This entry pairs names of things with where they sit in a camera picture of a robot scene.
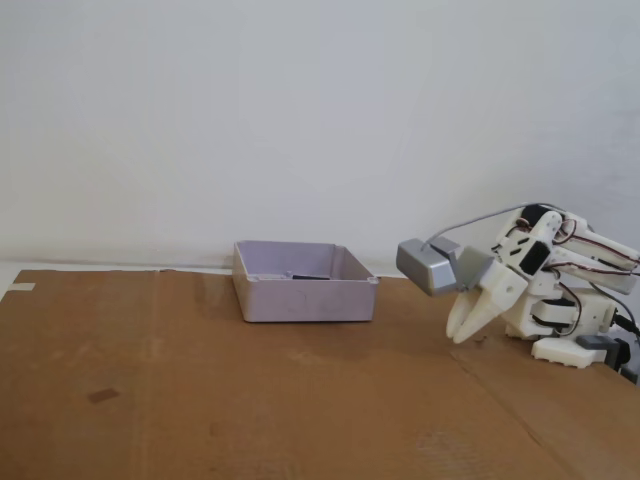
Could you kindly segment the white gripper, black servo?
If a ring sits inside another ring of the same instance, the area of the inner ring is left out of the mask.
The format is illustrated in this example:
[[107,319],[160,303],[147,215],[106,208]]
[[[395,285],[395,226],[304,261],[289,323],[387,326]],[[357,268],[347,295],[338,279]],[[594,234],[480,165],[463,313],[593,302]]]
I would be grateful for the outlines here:
[[447,335],[457,333],[457,343],[470,339],[502,311],[511,308],[531,285],[550,256],[550,246],[540,240],[517,240],[506,256],[481,252],[475,289],[457,295],[447,320]]

